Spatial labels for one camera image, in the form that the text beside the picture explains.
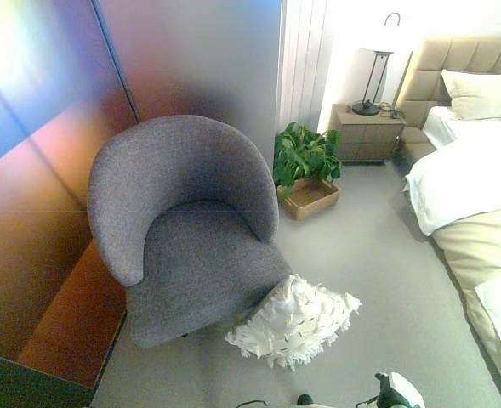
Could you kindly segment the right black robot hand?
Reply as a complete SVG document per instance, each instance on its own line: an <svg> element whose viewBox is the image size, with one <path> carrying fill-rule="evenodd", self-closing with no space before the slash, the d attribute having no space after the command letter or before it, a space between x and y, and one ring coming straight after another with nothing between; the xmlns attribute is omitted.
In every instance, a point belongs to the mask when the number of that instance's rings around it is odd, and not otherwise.
<svg viewBox="0 0 501 408"><path fill-rule="evenodd" d="M421 407L425 408L421 393L397 372L376 373L379 380L378 408Z"/></svg>

